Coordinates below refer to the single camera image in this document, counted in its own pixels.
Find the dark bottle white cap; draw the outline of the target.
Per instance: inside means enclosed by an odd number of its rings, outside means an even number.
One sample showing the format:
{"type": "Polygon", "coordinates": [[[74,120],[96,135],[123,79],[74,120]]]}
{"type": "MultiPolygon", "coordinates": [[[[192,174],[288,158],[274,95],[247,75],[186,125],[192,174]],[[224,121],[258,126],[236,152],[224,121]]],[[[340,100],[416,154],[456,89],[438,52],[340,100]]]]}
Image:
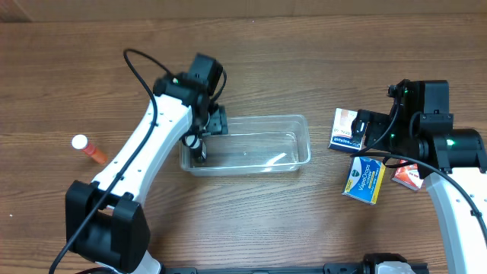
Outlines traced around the dark bottle white cap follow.
{"type": "Polygon", "coordinates": [[[205,162],[207,149],[205,143],[197,135],[188,135],[184,139],[185,146],[189,148],[190,155],[197,162],[205,162]]]}

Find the white blue Hansaplast box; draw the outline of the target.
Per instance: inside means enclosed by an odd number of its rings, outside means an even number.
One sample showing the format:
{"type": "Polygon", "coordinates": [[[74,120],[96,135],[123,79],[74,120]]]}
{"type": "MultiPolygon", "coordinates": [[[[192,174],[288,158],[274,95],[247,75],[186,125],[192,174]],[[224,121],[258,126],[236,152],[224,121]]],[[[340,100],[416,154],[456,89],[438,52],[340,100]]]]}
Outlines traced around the white blue Hansaplast box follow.
{"type": "Polygon", "coordinates": [[[329,148],[337,151],[355,153],[362,149],[363,141],[352,140],[352,122],[357,112],[336,108],[333,126],[330,134],[329,148]]]}

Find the blue yellow VapoDrops box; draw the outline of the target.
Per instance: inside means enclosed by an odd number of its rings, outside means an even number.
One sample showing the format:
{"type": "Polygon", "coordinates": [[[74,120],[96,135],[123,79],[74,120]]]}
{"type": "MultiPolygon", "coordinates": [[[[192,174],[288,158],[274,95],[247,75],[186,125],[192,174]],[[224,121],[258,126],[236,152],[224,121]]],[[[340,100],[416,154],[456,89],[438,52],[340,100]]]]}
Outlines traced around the blue yellow VapoDrops box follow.
{"type": "Polygon", "coordinates": [[[353,158],[342,195],[375,205],[385,169],[381,161],[368,157],[353,158]]]}

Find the red medicine box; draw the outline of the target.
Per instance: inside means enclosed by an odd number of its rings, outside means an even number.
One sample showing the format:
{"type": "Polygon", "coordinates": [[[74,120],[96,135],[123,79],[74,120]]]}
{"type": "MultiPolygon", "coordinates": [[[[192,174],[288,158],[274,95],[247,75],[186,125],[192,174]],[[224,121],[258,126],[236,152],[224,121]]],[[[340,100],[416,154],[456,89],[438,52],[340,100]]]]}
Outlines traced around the red medicine box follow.
{"type": "Polygon", "coordinates": [[[398,167],[393,172],[391,180],[415,191],[420,190],[423,184],[423,179],[419,177],[417,164],[398,167]]]}

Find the orange tube white cap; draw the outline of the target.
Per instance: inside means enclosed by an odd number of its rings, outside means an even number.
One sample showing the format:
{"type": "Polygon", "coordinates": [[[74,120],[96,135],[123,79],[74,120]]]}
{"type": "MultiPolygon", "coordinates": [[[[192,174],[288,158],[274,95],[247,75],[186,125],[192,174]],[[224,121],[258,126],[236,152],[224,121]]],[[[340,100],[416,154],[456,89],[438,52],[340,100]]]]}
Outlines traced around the orange tube white cap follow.
{"type": "Polygon", "coordinates": [[[83,151],[98,164],[105,164],[107,162],[107,156],[96,145],[94,145],[86,135],[75,135],[72,138],[72,147],[79,151],[83,151]]]}

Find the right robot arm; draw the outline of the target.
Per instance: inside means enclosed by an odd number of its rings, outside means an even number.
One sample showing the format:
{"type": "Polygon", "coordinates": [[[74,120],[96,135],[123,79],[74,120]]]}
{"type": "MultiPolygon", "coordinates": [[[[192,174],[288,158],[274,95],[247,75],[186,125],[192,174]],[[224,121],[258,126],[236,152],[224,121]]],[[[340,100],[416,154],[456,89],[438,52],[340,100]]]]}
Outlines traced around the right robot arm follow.
{"type": "Polygon", "coordinates": [[[359,110],[352,139],[360,156],[416,164],[438,216],[451,273],[486,271],[486,148],[475,129],[454,128],[445,80],[388,88],[390,113],[359,110]]]}

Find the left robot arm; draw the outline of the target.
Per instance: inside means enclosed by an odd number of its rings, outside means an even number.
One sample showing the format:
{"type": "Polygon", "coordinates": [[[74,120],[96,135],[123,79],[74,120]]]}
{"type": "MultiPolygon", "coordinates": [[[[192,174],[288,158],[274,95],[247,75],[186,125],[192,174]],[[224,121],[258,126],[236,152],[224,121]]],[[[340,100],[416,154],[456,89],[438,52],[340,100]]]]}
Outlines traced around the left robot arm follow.
{"type": "Polygon", "coordinates": [[[221,63],[198,53],[188,72],[167,70],[152,88],[142,83],[150,103],[133,134],[90,183],[76,180],[65,194],[66,244],[50,272],[69,251],[97,263],[95,272],[164,272],[148,251],[145,200],[177,143],[203,162],[204,137],[228,133],[226,112],[216,102],[226,81],[221,63]]]}

